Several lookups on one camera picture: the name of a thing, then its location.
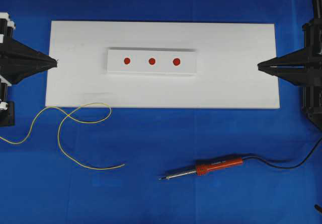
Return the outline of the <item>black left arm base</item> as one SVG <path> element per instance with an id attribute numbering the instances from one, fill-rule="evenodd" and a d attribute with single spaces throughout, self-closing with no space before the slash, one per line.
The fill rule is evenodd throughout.
<path id="1" fill-rule="evenodd" d="M 8 102 L 7 110 L 1 110 L 0 127 L 15 125 L 15 104 L 13 101 Z"/>

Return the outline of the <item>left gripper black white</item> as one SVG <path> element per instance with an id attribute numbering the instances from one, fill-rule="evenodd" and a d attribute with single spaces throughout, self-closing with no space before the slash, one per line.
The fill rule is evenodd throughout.
<path id="1" fill-rule="evenodd" d="M 8 87 L 16 85 L 34 74 L 57 67 L 57 60 L 13 39 L 15 29 L 16 24 L 11 20 L 10 15 L 6 12 L 1 12 L 1 110 L 8 109 Z M 32 60 L 45 62 L 46 64 L 12 64 L 3 66 L 5 59 Z"/>

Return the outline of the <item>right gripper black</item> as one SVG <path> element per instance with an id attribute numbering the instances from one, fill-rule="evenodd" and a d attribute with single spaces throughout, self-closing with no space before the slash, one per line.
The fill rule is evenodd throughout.
<path id="1" fill-rule="evenodd" d="M 303 108 L 307 113 L 321 113 L 321 19 L 312 19 L 302 26 L 304 31 L 304 49 L 284 56 L 275 57 L 258 64 L 258 70 L 276 76 L 303 88 Z M 306 86 L 306 70 L 301 68 L 283 68 L 273 66 L 302 66 L 309 73 Z"/>

